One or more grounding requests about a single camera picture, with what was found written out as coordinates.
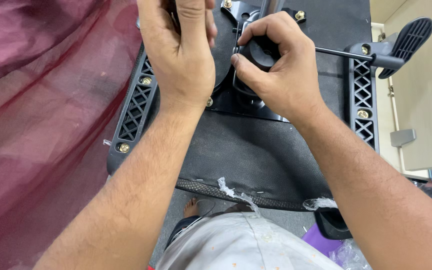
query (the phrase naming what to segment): brass screw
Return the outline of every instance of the brass screw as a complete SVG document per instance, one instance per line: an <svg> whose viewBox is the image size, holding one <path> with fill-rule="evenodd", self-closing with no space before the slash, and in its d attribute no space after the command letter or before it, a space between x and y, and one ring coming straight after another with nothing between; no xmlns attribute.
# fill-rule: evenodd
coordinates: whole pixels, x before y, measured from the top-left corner
<svg viewBox="0 0 432 270"><path fill-rule="evenodd" d="M358 110L357 115L361 118L369 118L368 112L363 109Z"/></svg>
<svg viewBox="0 0 432 270"><path fill-rule="evenodd" d="M301 20L304 19L304 15L306 15L304 11L300 10L296 13L296 15L294 15L294 17L296 18L296 20Z"/></svg>
<svg viewBox="0 0 432 270"><path fill-rule="evenodd" d="M141 83L144 85L150 85L153 80L150 77L145 77L142 79Z"/></svg>
<svg viewBox="0 0 432 270"><path fill-rule="evenodd" d="M213 106L213 99L209 97L208 102L206 102L206 107L211 107L211 106Z"/></svg>
<svg viewBox="0 0 432 270"><path fill-rule="evenodd" d="M368 48L366 48L365 46L361 47L361 51L363 52L364 55L369 53Z"/></svg>
<svg viewBox="0 0 432 270"><path fill-rule="evenodd" d="M224 0L224 7L226 9L229 9L233 6L233 3L231 3L231 0Z"/></svg>
<svg viewBox="0 0 432 270"><path fill-rule="evenodd" d="M128 144L121 144L119 146L119 150L123 153L128 153L129 152L129 145Z"/></svg>

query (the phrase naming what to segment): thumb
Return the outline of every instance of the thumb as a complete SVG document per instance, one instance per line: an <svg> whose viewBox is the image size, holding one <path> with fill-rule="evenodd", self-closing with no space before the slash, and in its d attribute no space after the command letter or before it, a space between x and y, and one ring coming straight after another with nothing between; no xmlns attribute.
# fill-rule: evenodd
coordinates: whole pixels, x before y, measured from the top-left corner
<svg viewBox="0 0 432 270"><path fill-rule="evenodd" d="M236 69L237 77L258 94L261 82L265 81L269 74L260 70L246 57L239 53L231 56L231 64Z"/></svg>

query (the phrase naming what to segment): metal bracket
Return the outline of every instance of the metal bracket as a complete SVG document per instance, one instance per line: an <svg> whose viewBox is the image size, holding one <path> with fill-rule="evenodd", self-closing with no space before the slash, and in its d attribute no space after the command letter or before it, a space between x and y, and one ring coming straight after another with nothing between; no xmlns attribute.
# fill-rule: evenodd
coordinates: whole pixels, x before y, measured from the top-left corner
<svg viewBox="0 0 432 270"><path fill-rule="evenodd" d="M416 130L414 129L398 130L389 133L389 136L391 137L391 146L400 147L402 145L405 145L407 143L416 140Z"/></svg>

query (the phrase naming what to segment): person's right hand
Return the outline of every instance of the person's right hand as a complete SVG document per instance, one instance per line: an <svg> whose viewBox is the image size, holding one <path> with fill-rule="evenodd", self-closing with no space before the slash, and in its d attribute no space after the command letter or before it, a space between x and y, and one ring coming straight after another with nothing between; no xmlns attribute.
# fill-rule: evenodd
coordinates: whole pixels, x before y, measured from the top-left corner
<svg viewBox="0 0 432 270"><path fill-rule="evenodd" d="M237 77L249 86L276 114L293 124L308 120L326 108L319 92L315 44L286 12L252 22L238 40L246 44L253 36L267 35L278 44L281 58L264 72L241 54L231 57Z"/></svg>

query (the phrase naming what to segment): red cloth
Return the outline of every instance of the red cloth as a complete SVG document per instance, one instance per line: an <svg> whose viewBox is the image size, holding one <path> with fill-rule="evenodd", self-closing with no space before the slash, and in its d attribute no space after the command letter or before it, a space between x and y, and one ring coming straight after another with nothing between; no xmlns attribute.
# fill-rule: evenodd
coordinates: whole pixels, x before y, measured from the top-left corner
<svg viewBox="0 0 432 270"><path fill-rule="evenodd" d="M31 269L104 185L136 0L0 0L0 269Z"/></svg>

